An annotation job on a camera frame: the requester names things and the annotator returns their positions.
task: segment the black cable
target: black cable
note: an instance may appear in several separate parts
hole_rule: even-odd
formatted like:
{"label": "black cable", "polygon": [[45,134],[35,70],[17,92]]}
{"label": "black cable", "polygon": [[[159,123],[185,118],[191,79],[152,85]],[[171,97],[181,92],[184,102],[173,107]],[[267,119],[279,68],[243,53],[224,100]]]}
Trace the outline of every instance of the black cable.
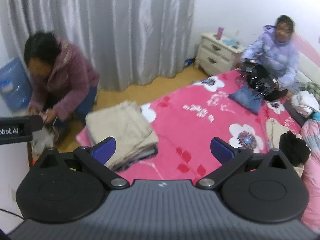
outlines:
{"label": "black cable", "polygon": [[11,215],[14,215],[14,216],[16,216],[16,217],[21,218],[21,219],[23,219],[23,220],[24,220],[24,218],[23,218],[23,217],[21,217],[21,216],[19,216],[19,215],[15,214],[15,213],[13,213],[13,212],[10,212],[10,211],[8,211],[8,210],[5,210],[5,209],[0,208],[0,211],[3,211],[3,212],[5,212],[5,213],[11,214]]}

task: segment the ribbed gray surface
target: ribbed gray surface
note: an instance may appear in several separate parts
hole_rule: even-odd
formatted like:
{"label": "ribbed gray surface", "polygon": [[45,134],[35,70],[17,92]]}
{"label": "ribbed gray surface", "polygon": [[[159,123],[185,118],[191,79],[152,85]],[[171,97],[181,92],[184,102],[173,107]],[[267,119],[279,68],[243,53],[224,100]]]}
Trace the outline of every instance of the ribbed gray surface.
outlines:
{"label": "ribbed gray surface", "polygon": [[316,239],[299,221],[260,225],[242,220],[226,209],[214,192],[199,190],[188,180],[138,180],[128,189],[111,192],[96,212],[81,220],[64,225],[27,220],[10,237],[13,240]]}

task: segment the nightstand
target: nightstand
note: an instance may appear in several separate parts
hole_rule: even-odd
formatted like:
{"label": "nightstand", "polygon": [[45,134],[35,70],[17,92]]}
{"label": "nightstand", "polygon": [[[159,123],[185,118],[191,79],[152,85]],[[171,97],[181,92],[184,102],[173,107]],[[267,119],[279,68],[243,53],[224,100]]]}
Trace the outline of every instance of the nightstand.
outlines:
{"label": "nightstand", "polygon": [[237,48],[224,44],[223,40],[229,40],[222,36],[218,41],[215,33],[204,33],[201,35],[201,44],[196,57],[196,67],[202,67],[210,76],[227,72],[237,68],[244,47]]}

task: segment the pink bedspread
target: pink bedspread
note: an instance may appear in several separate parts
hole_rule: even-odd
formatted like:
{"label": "pink bedspread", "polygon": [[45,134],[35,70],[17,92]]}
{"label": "pink bedspread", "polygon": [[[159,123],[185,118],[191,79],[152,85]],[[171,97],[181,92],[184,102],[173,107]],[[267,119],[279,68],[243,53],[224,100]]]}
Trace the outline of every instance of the pink bedspread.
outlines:
{"label": "pink bedspread", "polygon": [[267,119],[275,118],[292,132],[300,132],[282,105],[285,99],[264,102],[259,115],[230,100],[228,95],[243,86],[239,71],[211,79],[208,85],[198,82],[142,108],[159,137],[159,153],[119,173],[123,178],[130,183],[134,179],[191,179],[195,183],[221,166],[210,151],[213,137],[263,153],[268,150]]}

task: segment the gray curtain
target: gray curtain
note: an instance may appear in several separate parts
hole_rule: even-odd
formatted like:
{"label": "gray curtain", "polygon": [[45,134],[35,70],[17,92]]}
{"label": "gray curtain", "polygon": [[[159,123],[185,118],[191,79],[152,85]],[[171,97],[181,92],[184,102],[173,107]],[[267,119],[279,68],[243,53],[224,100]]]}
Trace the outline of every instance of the gray curtain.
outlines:
{"label": "gray curtain", "polygon": [[104,89],[173,77],[186,59],[194,0],[7,0],[20,56],[28,36],[52,31],[83,51]]}

